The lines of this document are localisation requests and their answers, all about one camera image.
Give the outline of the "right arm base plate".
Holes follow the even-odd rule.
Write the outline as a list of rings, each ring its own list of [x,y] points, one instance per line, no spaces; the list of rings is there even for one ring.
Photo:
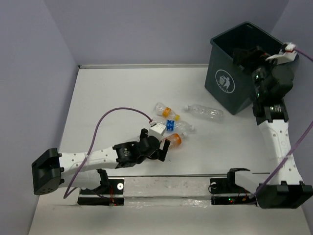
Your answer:
[[[227,178],[211,178],[208,191],[212,206],[255,205],[256,198],[249,198],[250,192],[243,187],[231,184]]]

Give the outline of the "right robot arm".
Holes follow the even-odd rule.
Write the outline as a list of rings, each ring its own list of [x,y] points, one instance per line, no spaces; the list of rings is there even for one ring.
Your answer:
[[[268,150],[271,174],[261,179],[245,168],[232,168],[225,180],[226,188],[240,188],[262,209],[296,209],[313,195],[313,187],[303,182],[293,152],[308,134],[305,130],[294,146],[289,139],[289,116],[285,95],[293,88],[293,71],[287,63],[295,60],[294,44],[284,44],[278,54],[270,55],[261,47],[234,49],[233,64],[242,66],[251,76],[255,88],[253,114]]]

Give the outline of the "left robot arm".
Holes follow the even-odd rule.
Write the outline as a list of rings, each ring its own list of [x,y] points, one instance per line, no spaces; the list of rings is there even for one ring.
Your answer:
[[[162,139],[163,133],[142,129],[138,141],[116,144],[90,154],[48,149],[31,165],[33,193],[45,195],[67,187],[104,193],[108,189],[106,169],[133,167],[146,159],[165,161],[171,142]]]

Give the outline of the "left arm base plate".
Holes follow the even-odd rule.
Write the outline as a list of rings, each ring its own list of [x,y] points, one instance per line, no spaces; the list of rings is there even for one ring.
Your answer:
[[[80,206],[123,206],[124,178],[109,177],[109,186],[94,193],[89,189],[81,189],[77,203]]]

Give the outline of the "large orange label bottle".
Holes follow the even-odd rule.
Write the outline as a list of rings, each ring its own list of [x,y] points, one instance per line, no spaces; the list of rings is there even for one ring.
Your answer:
[[[165,145],[165,141],[169,140],[170,141],[169,149],[176,148],[176,147],[180,146],[181,143],[183,142],[183,140],[186,139],[187,137],[188,137],[188,134],[186,132],[183,132],[183,133],[173,133],[173,134],[165,137],[161,141],[160,147],[163,148],[164,145]]]

